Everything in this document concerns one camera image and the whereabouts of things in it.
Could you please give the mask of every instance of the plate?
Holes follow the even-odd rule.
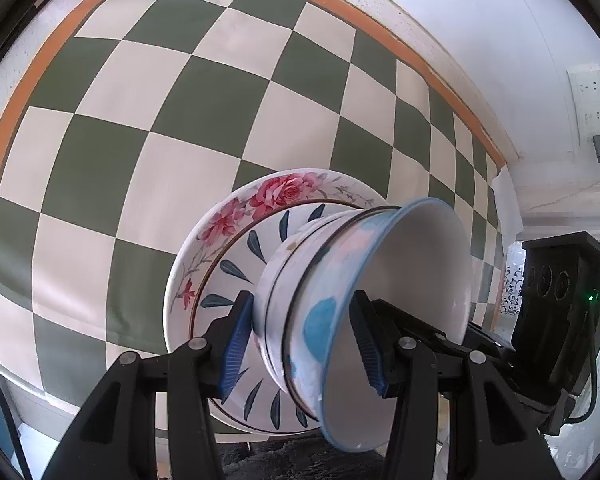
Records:
[[[325,215],[343,210],[343,206],[385,204],[384,198],[353,177],[312,169],[281,171],[233,192],[195,225],[171,268],[163,323],[168,351],[192,336],[203,335],[213,319],[226,316],[238,291],[254,290],[267,258],[282,243],[284,224],[286,235],[291,235],[321,206],[320,214]],[[294,207],[300,205],[302,211],[311,211],[300,214],[301,209]],[[257,232],[257,244],[252,231]],[[232,248],[238,243],[234,255]],[[238,254],[250,258],[248,263],[239,260]],[[234,428],[251,433],[294,434],[315,427],[311,419],[304,420],[301,412],[296,413],[295,404],[266,373],[253,337],[242,370],[245,373],[224,404],[210,402],[213,416],[224,422],[229,419]]]

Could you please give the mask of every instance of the checkered mat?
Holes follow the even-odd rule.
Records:
[[[454,207],[472,316],[490,324],[496,164],[414,69],[307,0],[104,1],[38,82],[2,170],[0,368],[70,410],[124,349],[165,352],[164,288],[196,221],[311,167]]]

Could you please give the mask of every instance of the power outlet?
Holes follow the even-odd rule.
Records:
[[[600,135],[600,67],[595,63],[567,69],[578,118],[578,140],[582,145]]]

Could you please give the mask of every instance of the pink flower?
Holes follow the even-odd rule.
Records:
[[[176,296],[184,302],[184,310],[186,310],[189,307],[189,303],[191,302],[191,300],[193,300],[193,298],[196,297],[196,291],[191,290],[191,285],[193,285],[193,283],[191,283],[191,280],[187,280],[187,283],[184,286],[184,290]]]
[[[200,235],[206,246],[212,246],[221,236],[235,235],[236,226],[244,217],[246,204],[234,198],[211,217]]]
[[[255,208],[253,219],[257,220],[281,206],[306,200],[321,182],[316,173],[291,173],[264,181],[249,200],[249,205]]]

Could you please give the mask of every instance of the leaf pattern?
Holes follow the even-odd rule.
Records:
[[[298,406],[296,406],[296,417],[298,418],[298,422],[302,424],[302,427],[306,428],[308,425],[306,421],[306,415]]]
[[[259,257],[259,259],[261,259],[263,263],[267,263],[264,259],[264,256],[262,256],[262,249],[260,248],[260,240],[258,239],[258,233],[253,229],[249,231],[249,236],[247,238],[247,247],[253,254]]]
[[[244,375],[244,373],[249,369],[249,367],[247,366],[243,371],[241,371],[238,374],[238,378],[235,380],[235,384],[238,384],[238,381],[240,380],[240,378]],[[227,395],[224,399],[220,400],[220,405],[224,404],[226,402],[226,400],[229,398],[229,396],[231,395],[231,392],[229,392],[229,395]]]
[[[271,403],[271,423],[273,427],[277,430],[280,429],[280,388],[278,388],[278,392],[276,396],[273,397],[273,402]]]
[[[220,262],[220,270],[222,270],[222,272],[224,272],[225,274],[230,274],[231,276],[240,278],[241,280],[244,280],[245,282],[249,282],[249,283],[251,283],[251,285],[253,285],[251,280],[249,280],[244,275],[244,273],[238,268],[238,266],[236,264],[234,264],[231,260],[222,260]]]
[[[289,211],[287,210],[280,220],[280,224],[278,225],[278,230],[280,231],[280,241],[284,242],[286,240],[286,232],[288,230],[289,225]]]
[[[262,381],[264,379],[260,379],[260,382],[253,387],[253,390],[249,393],[246,402],[244,403],[244,420],[246,421],[251,413],[251,408],[253,407],[253,401],[256,400],[256,395],[258,394],[258,390],[260,386],[262,386]]]
[[[200,306],[204,308],[213,306],[230,306],[232,304],[234,304],[233,301],[225,298],[224,296],[220,296],[219,294],[207,294],[202,301],[200,301]]]
[[[311,220],[315,220],[316,218],[320,218],[322,216],[323,212],[324,212],[324,204],[320,204],[317,208],[315,208],[313,211],[311,211],[311,214],[309,215],[309,219],[307,220],[307,222],[310,222]]]

